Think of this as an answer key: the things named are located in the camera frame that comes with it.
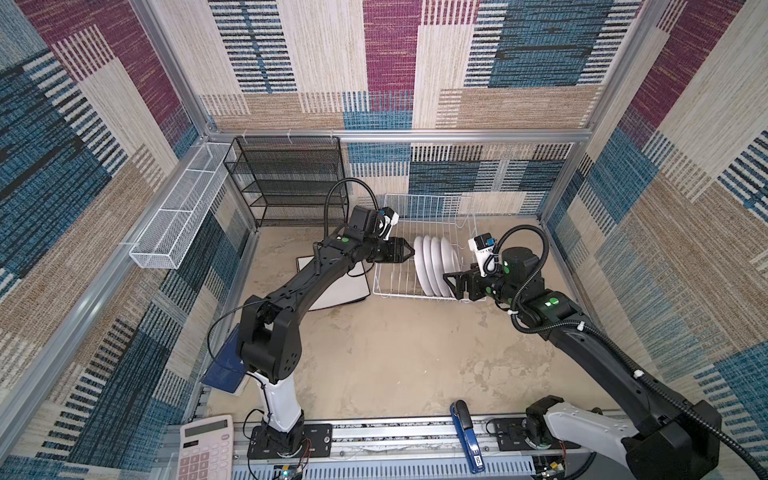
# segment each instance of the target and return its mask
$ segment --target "patterned carpet wall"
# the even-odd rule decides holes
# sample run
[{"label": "patterned carpet wall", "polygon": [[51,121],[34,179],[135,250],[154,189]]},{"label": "patterned carpet wall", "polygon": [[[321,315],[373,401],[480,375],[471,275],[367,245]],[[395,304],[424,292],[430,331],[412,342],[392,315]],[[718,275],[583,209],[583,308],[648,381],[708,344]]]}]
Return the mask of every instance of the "patterned carpet wall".
[{"label": "patterned carpet wall", "polygon": [[127,0],[0,0],[0,401],[197,137]]},{"label": "patterned carpet wall", "polygon": [[166,426],[184,420],[247,238],[225,185],[178,270],[133,266],[0,478],[148,478]]},{"label": "patterned carpet wall", "polygon": [[766,71],[768,2],[672,1],[548,222],[611,337],[764,465]]},{"label": "patterned carpet wall", "polygon": [[[127,0],[0,0],[0,401],[197,137]],[[179,270],[134,267],[0,478],[145,478],[247,237],[223,189]]]},{"label": "patterned carpet wall", "polygon": [[224,131],[583,127],[641,3],[152,1]]},{"label": "patterned carpet wall", "polygon": [[[342,145],[347,175],[384,194],[470,197],[460,208],[480,214],[536,214],[560,173],[571,144]],[[353,203],[368,204],[363,187],[349,188]]]}]

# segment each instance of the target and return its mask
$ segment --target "white wire basket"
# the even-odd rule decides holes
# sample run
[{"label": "white wire basket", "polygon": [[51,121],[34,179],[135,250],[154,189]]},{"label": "white wire basket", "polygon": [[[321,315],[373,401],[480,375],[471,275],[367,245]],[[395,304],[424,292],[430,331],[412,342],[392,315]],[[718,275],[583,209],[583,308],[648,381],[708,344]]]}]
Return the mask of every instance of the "white wire basket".
[{"label": "white wire basket", "polygon": [[227,178],[223,165],[227,156],[234,156],[229,144],[207,143],[197,151],[131,248],[129,254],[138,266],[167,269],[181,266]]},{"label": "white wire basket", "polygon": [[[390,237],[405,238],[411,246],[416,237],[445,237],[458,254],[461,271],[464,271],[475,261],[475,255],[469,250],[469,239],[478,235],[472,200],[467,196],[386,194],[382,207],[390,207],[400,216]],[[458,301],[456,298],[428,296],[416,276],[414,257],[404,263],[377,263],[373,292],[380,296]]]}]

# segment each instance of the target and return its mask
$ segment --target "calculator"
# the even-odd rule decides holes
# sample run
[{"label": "calculator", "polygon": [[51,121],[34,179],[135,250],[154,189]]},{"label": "calculator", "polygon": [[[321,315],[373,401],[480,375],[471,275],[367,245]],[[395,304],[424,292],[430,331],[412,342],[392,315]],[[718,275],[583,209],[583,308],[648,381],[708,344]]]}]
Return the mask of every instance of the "calculator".
[{"label": "calculator", "polygon": [[177,480],[231,480],[232,415],[182,425]]}]

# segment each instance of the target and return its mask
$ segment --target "black mounting plate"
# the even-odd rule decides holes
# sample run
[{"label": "black mounting plate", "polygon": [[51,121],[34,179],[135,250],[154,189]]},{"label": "black mounting plate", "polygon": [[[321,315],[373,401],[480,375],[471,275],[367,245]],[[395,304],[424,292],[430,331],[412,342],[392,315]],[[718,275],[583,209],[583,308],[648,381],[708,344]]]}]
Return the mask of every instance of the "black mounting plate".
[{"label": "black mounting plate", "polygon": [[[251,442],[248,445],[248,458],[251,460],[265,460],[272,458],[301,458],[306,453],[306,448],[309,446],[308,442],[304,442],[299,451],[290,457],[281,457],[277,454],[276,444],[273,440],[269,439],[267,435],[259,433],[263,425],[257,425],[253,427],[251,432],[251,438],[257,439],[255,442]],[[331,455],[331,439],[333,438],[333,425],[330,423],[305,423],[303,428],[303,436],[312,442],[310,449],[310,458],[323,458],[330,457]]]},{"label": "black mounting plate", "polygon": [[[525,429],[522,426],[525,417],[510,419],[493,419],[493,432],[496,434],[496,443],[498,449],[502,452],[528,451],[535,450],[525,441]],[[564,442],[566,449],[580,449],[581,445],[573,442]],[[559,450],[560,444],[553,445],[552,450]]]}]

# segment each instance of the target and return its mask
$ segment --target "table surface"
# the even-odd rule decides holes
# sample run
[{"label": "table surface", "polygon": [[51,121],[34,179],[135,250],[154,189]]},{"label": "table surface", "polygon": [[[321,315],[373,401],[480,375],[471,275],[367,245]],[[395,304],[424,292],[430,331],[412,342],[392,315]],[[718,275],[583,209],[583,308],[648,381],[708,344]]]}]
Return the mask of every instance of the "table surface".
[{"label": "table surface", "polygon": [[[478,217],[478,232],[499,238],[533,218]],[[265,296],[296,273],[296,258],[312,254],[319,227],[261,230],[244,301]],[[505,247],[541,252],[530,231]],[[547,288],[572,296],[554,259],[542,272]],[[372,286],[373,272],[368,274]],[[303,353],[294,373],[296,397],[307,419],[446,415],[464,399],[473,414],[523,412],[547,395],[585,409],[616,402],[570,357],[539,336],[525,335],[492,301],[458,303],[371,295],[361,303],[309,312],[301,323]],[[208,415],[243,421],[261,407],[250,380],[239,397],[214,390]],[[258,420],[258,414],[252,420]]]}]

